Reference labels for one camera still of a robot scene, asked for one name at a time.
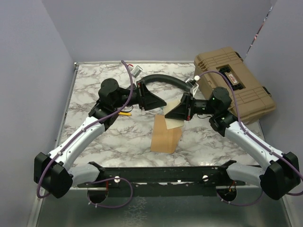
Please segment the brown kraft envelope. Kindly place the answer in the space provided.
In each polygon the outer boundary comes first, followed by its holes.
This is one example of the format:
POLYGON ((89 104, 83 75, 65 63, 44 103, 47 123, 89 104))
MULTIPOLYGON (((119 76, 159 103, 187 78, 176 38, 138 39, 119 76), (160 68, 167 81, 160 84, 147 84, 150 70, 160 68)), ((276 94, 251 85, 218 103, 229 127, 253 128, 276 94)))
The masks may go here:
POLYGON ((167 129, 163 115, 156 115, 151 138, 152 152, 172 154, 181 138, 181 127, 167 129))

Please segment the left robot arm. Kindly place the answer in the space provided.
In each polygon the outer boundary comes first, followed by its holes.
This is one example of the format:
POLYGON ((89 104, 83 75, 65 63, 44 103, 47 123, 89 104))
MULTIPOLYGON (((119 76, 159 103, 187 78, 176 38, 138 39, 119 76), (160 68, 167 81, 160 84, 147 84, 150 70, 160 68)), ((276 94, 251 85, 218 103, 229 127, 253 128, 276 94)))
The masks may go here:
POLYGON ((34 159, 34 181, 56 198, 64 196, 77 184, 90 182, 101 186, 104 182, 102 167, 90 162, 83 168, 72 165, 84 149, 115 122, 118 113, 128 105, 138 105, 148 111, 166 106, 166 102, 150 92, 144 83, 121 88, 115 79, 105 79, 98 91, 98 100, 81 126, 61 145, 34 159))

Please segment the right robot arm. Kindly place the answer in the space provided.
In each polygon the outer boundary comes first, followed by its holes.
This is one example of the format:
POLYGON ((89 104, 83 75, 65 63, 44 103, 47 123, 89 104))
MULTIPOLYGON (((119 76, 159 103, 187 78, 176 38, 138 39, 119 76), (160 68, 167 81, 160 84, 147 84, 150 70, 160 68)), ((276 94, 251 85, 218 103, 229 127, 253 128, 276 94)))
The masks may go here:
POLYGON ((218 172, 217 179, 223 185, 233 180, 260 187, 274 200, 288 194, 301 182, 299 162, 292 152, 282 152, 252 133, 228 108, 232 100, 224 87, 212 91, 208 100, 195 99, 184 93, 180 104, 165 114, 165 118, 189 121, 197 114, 209 114, 212 129, 236 143, 259 164, 259 167, 229 161, 218 172))

